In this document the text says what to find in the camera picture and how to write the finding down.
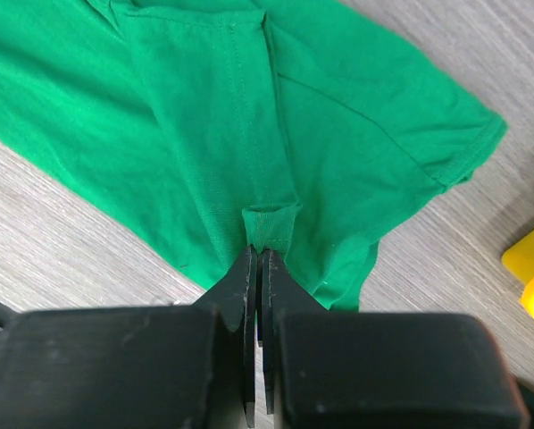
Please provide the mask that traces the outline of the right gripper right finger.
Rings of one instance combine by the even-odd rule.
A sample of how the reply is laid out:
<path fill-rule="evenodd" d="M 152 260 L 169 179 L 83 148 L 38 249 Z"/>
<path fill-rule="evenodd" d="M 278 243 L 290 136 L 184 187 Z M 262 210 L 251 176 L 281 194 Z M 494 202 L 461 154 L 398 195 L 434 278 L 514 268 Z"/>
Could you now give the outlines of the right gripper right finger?
<path fill-rule="evenodd" d="M 332 312 L 259 258 L 267 411 L 278 428 L 526 428 L 488 327 L 456 313 Z"/>

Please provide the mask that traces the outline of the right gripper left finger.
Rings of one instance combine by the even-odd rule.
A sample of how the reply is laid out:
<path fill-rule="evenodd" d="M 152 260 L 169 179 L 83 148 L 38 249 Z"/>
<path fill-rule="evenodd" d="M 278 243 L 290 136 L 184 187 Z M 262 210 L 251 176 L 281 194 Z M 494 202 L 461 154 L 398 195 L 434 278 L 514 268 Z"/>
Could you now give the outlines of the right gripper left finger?
<path fill-rule="evenodd" d="M 0 428 L 251 428 L 257 255 L 190 305 L 31 311 L 0 332 Z"/>

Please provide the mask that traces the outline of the green t-shirt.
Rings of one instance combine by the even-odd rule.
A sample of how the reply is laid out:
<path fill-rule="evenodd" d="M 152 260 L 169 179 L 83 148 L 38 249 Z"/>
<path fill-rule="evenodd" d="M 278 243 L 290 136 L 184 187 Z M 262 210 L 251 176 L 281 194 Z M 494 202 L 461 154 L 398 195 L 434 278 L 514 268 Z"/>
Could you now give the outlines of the green t-shirt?
<path fill-rule="evenodd" d="M 337 1 L 0 1 L 0 140 L 208 288 L 281 253 L 354 311 L 502 117 Z"/>

